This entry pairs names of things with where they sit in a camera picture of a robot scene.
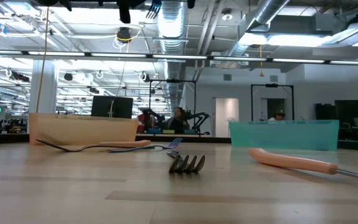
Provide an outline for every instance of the utensil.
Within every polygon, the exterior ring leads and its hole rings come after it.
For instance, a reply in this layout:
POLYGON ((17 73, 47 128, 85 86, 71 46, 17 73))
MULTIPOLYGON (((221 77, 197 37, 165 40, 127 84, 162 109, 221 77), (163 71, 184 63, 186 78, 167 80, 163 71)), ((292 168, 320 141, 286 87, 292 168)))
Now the utensil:
POLYGON ((267 152, 263 149, 252 148, 249 149, 250 157, 256 161, 277 167, 285 167, 292 169, 310 170, 315 172, 321 172, 325 174, 343 174, 349 177, 358 178, 358 174, 342 170, 336 164, 331 164, 323 161, 316 161, 313 159, 305 159, 300 157, 283 156, 267 152))
POLYGON ((109 152, 112 153, 118 153, 118 152, 131 152, 141 149, 150 149, 155 147, 161 147, 162 149, 174 149, 178 147, 178 145, 182 142, 183 138, 175 138, 168 146, 146 146, 146 147, 135 147, 133 149, 125 149, 125 150, 109 150, 109 152))
POLYGON ((147 19, 155 19, 160 12, 162 5, 161 0, 153 0, 152 5, 150 6, 149 12, 146 15, 147 19))
POLYGON ((54 148, 57 149, 61 149, 65 152, 81 152, 84 151, 85 149, 89 149, 92 147, 123 147, 123 148, 132 148, 132 147, 139 147, 139 146, 148 146, 151 141, 149 140, 141 140, 141 141, 134 141, 134 142, 101 142, 99 144, 95 144, 95 145, 90 145, 90 146, 83 146, 80 147, 78 149, 69 149, 66 147, 62 147, 62 146, 58 146, 56 144, 50 143, 48 141, 45 140, 39 140, 36 139, 38 142, 44 143, 48 146, 52 146, 54 148))
POLYGON ((170 157, 175 158, 171 164, 171 166, 169 167, 169 172, 173 173, 173 172, 178 172, 178 173, 198 173, 201 169, 203 169, 204 167, 204 163, 205 163, 205 156, 202 156, 200 161, 197 163, 197 166, 195 166, 196 164, 196 160, 197 160, 197 156, 194 156, 193 159, 191 160, 190 164, 187 164, 188 160, 189 160, 189 155, 187 155, 185 157, 185 159, 183 159, 178 151, 168 151, 167 154, 170 157))

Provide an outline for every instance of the orange handle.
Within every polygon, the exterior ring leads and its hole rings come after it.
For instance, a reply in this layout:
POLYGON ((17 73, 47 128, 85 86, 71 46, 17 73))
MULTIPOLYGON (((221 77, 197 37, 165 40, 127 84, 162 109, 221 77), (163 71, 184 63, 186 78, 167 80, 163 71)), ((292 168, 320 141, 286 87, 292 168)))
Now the orange handle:
POLYGON ((111 147, 144 147, 151 144, 150 140, 141 140, 134 142, 101 142, 99 145, 111 147))
POLYGON ((316 161, 313 159, 305 159, 292 156, 282 156, 278 154, 269 153, 263 149, 249 149, 250 157, 256 161, 278 167, 286 167, 293 169, 310 170, 316 172, 322 172, 325 174, 336 174, 338 165, 330 164, 328 162, 316 161))

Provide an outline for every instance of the wooden table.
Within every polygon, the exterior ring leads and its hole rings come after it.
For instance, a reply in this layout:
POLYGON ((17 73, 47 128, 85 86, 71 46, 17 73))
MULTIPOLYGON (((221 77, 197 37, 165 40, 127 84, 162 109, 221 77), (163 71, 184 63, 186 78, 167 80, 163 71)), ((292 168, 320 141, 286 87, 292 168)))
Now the wooden table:
MULTIPOLYGON (((0 223, 358 223, 357 179, 264 166, 228 144, 178 150, 206 155, 199 175, 170 175, 165 151, 0 144, 0 223)), ((358 172, 358 151, 281 153, 358 172)))

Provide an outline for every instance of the air duct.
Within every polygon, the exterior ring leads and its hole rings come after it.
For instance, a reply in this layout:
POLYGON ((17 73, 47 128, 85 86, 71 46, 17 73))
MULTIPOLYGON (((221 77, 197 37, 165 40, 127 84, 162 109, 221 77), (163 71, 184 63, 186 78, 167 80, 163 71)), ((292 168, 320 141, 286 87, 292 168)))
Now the air duct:
POLYGON ((253 12, 249 13, 243 18, 243 35, 234 44, 232 49, 226 54, 227 56, 240 57, 247 50, 247 31, 261 25, 269 24, 274 17, 287 5, 290 0, 261 0, 258 7, 253 12))
MULTIPOLYGON (((186 4, 183 1, 163 1, 161 11, 158 15, 158 32, 160 37, 173 40, 161 40, 161 50, 164 54, 183 54, 185 43, 175 38, 185 36, 186 4)), ((164 62, 164 74, 166 79, 185 78, 181 72, 182 64, 178 62, 164 62)), ((169 97, 171 106, 178 106, 181 93, 176 88, 177 84, 166 84, 165 91, 169 97)))

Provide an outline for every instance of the teal plastic bin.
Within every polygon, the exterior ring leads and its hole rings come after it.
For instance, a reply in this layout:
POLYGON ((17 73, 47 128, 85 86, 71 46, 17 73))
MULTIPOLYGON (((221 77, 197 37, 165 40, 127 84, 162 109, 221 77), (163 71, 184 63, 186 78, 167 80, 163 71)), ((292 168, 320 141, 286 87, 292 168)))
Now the teal plastic bin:
POLYGON ((338 120, 230 122, 234 147, 335 151, 338 120))

